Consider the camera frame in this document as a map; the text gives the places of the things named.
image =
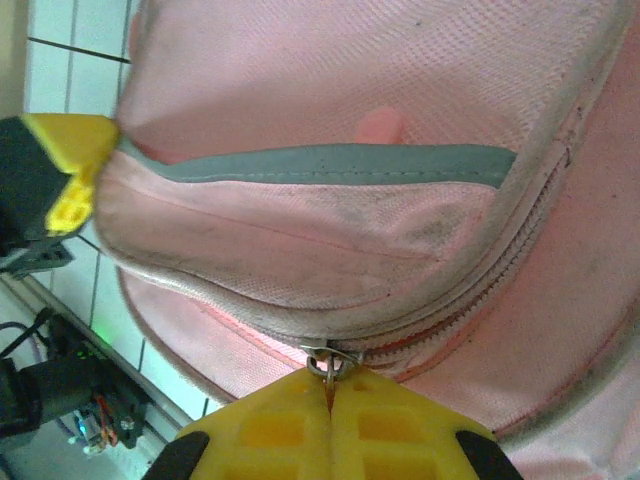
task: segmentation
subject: white tile wall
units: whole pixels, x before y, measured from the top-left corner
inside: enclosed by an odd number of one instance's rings
[[[120,57],[129,16],[127,0],[77,0],[74,47]]]
[[[73,0],[31,0],[29,14],[29,36],[71,44]]]
[[[142,356],[140,369],[154,385],[193,419],[202,417],[206,396],[202,391],[183,377],[151,343],[147,342]]]
[[[25,95],[28,112],[65,111],[69,70],[68,50],[29,42]]]
[[[113,116],[120,62],[73,52],[69,112]]]
[[[98,252],[81,238],[71,238],[63,244],[74,256],[74,260],[53,272],[51,291],[78,318],[89,325],[98,268]]]
[[[100,255],[91,329],[136,368],[142,353],[142,333],[120,293],[113,260]]]

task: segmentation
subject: zipper pull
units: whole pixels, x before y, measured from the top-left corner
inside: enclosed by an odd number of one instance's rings
[[[309,371],[314,376],[322,378],[327,398],[327,408],[331,413],[336,394],[336,381],[346,377],[351,371],[359,367],[364,354],[352,354],[336,350],[329,347],[326,340],[310,341],[306,345],[301,345],[300,348],[309,355],[307,357]],[[326,370],[320,368],[319,362],[326,363]]]

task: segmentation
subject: grout line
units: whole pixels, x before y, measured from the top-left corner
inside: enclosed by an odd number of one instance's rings
[[[86,238],[84,238],[82,236],[82,234],[78,234],[76,235],[80,240],[82,240],[84,243],[86,243],[87,245],[89,245],[90,247],[92,247],[93,249],[95,249],[98,253],[101,252],[100,247],[98,247],[97,245],[95,245],[93,242],[87,240]]]
[[[47,287],[47,290],[49,290],[50,292],[53,292],[53,279],[54,276],[56,274],[56,270],[55,268],[51,269],[51,278],[49,279],[49,287]]]
[[[29,37],[29,40],[35,43],[41,43],[43,45],[49,45],[50,47],[62,48],[63,50],[69,50],[75,53],[84,53],[92,57],[104,58],[106,60],[113,60],[120,63],[131,63],[131,60],[126,58],[116,57],[115,55],[108,55],[106,53],[94,52],[92,50],[86,50],[84,48],[72,47],[70,45],[63,45],[62,43],[50,42],[49,40],[42,40],[41,38]]]
[[[131,0],[127,0],[127,7],[126,7],[126,12],[125,12],[125,19],[124,19],[124,32],[122,32],[122,48],[120,49],[120,56],[122,58],[124,58],[125,54],[127,53],[127,37],[128,37],[128,33],[129,33],[129,20],[131,18]],[[120,94],[122,93],[122,69],[124,68],[124,62],[121,62],[119,67],[118,67],[118,98],[120,98]]]
[[[204,399],[204,408],[202,409],[202,416],[207,414],[207,408],[209,408],[209,397]]]
[[[93,276],[93,294],[91,295],[91,309],[89,310],[89,328],[93,326],[93,312],[96,308],[96,295],[98,293],[98,276],[100,274],[100,258],[102,258],[102,254],[98,252],[98,255],[96,258],[96,273]]]
[[[118,86],[116,87],[117,92],[118,92],[118,99],[120,98],[120,94],[122,93],[122,68],[124,66],[124,63],[121,63],[120,65],[118,65]]]
[[[73,0],[73,10],[71,14],[71,38],[69,42],[73,45],[76,41],[76,20],[78,18],[78,0]],[[39,40],[36,38],[29,37],[29,40],[33,40],[34,42],[42,42],[45,40]],[[69,60],[67,61],[67,90],[65,92],[64,98],[64,113],[69,113],[69,106],[71,104],[71,80],[73,78],[73,54],[69,52]]]
[[[127,0],[126,17],[124,19],[124,32],[122,33],[122,48],[120,49],[120,56],[124,58],[127,53],[127,34],[129,33],[129,20],[131,19],[131,0]]]
[[[144,359],[144,347],[147,344],[147,339],[142,339],[142,346],[140,347],[140,361],[138,362],[138,371],[142,372],[142,360]]]

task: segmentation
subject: pink fabric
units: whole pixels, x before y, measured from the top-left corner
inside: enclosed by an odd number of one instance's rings
[[[587,14],[579,2],[303,3],[231,2],[211,15],[202,2],[147,2],[118,114],[125,132],[165,163],[348,141],[354,129],[370,143],[518,149],[613,5],[593,2]],[[194,47],[205,44],[215,48]],[[623,478],[638,467],[637,341],[620,352],[640,311],[639,57],[636,18],[580,151],[566,147],[566,187],[513,283],[445,332],[442,348],[409,350],[396,376],[505,440],[573,405],[529,443],[507,444],[527,479]],[[463,184],[177,185],[116,153],[97,225],[128,268],[123,292],[144,332],[232,398],[304,361],[239,320],[303,335],[316,327],[307,311],[401,297],[442,275],[495,195]],[[325,316],[336,337],[345,319],[376,321]],[[616,362],[613,376],[605,366]]]

